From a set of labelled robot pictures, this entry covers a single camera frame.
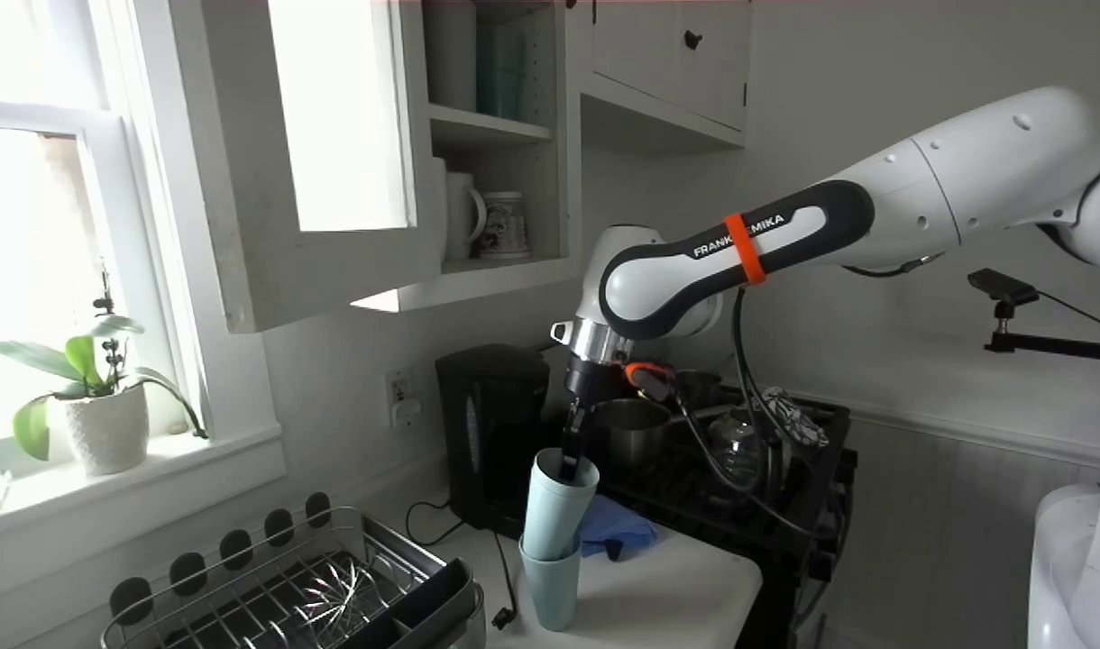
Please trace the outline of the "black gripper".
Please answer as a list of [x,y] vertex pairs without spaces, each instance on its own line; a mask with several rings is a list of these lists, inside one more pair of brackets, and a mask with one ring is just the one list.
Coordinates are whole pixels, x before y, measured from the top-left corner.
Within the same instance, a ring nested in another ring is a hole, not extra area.
[[572,349],[562,456],[579,465],[584,453],[590,412],[622,383],[622,363],[629,360],[630,343],[584,318],[555,319],[550,337]]

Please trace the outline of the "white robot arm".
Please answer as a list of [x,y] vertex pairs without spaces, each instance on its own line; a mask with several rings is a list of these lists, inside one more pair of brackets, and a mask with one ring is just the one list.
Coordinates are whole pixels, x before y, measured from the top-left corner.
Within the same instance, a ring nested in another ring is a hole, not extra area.
[[610,227],[579,313],[550,337],[582,367],[615,367],[634,343],[709,326],[723,292],[748,294],[794,266],[896,278],[1024,227],[1100,266],[1100,102],[1084,90],[1036,87],[959,113],[691,236]]

